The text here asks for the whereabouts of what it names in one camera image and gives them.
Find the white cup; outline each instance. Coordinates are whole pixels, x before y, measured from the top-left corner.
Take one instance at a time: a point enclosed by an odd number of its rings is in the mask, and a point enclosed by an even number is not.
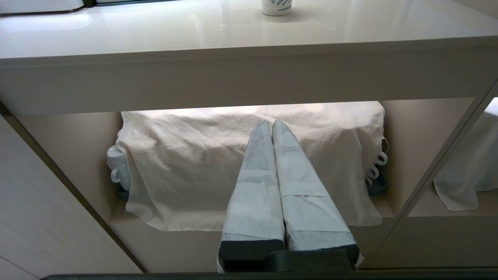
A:
[[[267,15],[285,15],[290,13],[292,0],[261,0],[263,13]]]

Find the glossy countertop surface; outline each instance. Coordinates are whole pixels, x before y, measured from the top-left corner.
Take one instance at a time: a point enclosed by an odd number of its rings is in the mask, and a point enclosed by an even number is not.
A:
[[[453,0],[174,0],[0,17],[0,59],[498,36],[498,19]]]

